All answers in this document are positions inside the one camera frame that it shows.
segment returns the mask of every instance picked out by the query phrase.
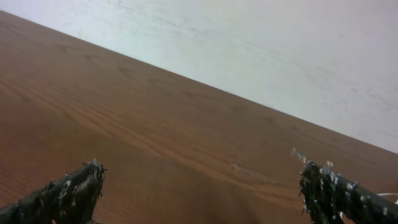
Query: white wall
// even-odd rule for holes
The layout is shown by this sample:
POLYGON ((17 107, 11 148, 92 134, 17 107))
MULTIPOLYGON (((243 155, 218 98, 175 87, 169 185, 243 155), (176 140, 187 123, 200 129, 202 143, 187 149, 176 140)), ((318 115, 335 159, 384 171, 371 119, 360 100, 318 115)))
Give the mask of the white wall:
POLYGON ((0 2, 17 16, 398 152, 398 1, 0 2))

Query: tabletop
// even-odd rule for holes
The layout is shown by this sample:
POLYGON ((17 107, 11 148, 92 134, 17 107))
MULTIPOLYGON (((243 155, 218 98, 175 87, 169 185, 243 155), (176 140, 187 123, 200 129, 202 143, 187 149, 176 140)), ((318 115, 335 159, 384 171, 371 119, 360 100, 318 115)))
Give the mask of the tabletop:
POLYGON ((293 148, 398 192, 397 154, 0 12, 0 207, 96 158, 98 222, 310 223, 293 148))

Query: wooden table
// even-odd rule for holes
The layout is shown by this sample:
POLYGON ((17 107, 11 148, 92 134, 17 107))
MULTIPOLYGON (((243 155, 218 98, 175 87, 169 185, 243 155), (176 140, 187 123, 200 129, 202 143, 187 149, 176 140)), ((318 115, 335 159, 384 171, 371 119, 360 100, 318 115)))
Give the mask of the wooden table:
POLYGON ((99 222, 310 223, 292 148, 398 192, 397 154, 0 12, 0 206, 97 158, 99 222))

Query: wood grain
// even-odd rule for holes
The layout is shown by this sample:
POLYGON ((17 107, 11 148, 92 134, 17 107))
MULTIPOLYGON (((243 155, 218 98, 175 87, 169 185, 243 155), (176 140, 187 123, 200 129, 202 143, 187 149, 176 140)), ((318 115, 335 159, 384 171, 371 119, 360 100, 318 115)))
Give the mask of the wood grain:
POLYGON ((95 157, 99 222, 309 223, 293 147, 398 192, 397 154, 0 12, 0 206, 95 157))

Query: wall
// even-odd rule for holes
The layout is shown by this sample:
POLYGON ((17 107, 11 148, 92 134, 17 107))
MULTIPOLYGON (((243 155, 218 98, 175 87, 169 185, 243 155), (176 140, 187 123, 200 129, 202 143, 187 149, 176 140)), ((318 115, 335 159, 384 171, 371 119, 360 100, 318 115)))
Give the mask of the wall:
POLYGON ((398 152, 398 1, 0 2, 17 16, 398 152))

